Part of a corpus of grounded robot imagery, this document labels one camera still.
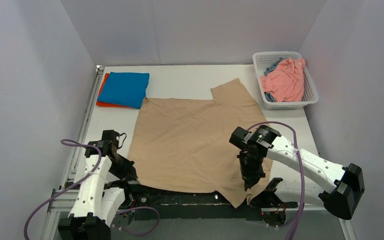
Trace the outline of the beige t shirt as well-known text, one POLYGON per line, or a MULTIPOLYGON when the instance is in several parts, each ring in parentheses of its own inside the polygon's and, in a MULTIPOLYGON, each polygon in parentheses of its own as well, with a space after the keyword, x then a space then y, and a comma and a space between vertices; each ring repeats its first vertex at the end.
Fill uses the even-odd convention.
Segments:
POLYGON ((239 149, 229 139, 237 127, 246 129, 266 118, 237 78, 210 91, 210 100, 146 97, 128 158, 143 186, 192 194, 218 192, 237 208, 267 187, 273 162, 264 159, 265 177, 245 189, 239 149))

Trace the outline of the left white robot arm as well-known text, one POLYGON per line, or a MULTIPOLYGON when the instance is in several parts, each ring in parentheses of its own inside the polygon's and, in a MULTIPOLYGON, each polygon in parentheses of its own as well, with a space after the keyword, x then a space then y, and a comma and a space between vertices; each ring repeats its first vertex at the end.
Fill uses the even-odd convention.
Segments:
POLYGON ((109 240, 118 208, 133 198, 129 181, 138 178, 134 161, 118 154, 121 134, 104 130, 85 150, 86 179, 67 218, 58 223, 63 240, 109 240))

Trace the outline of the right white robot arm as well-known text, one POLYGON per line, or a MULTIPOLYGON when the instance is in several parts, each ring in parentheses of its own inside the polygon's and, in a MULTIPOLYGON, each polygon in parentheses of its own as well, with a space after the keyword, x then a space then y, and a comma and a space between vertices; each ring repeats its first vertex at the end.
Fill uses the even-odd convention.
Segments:
POLYGON ((274 177, 262 192, 268 199, 316 205, 340 219, 352 219, 366 189, 360 166, 330 162, 299 148, 296 140, 288 140, 270 126, 255 127, 250 131, 238 126, 229 139, 240 150, 237 158, 245 190, 266 176, 263 160, 270 159, 297 171, 300 180, 274 177))

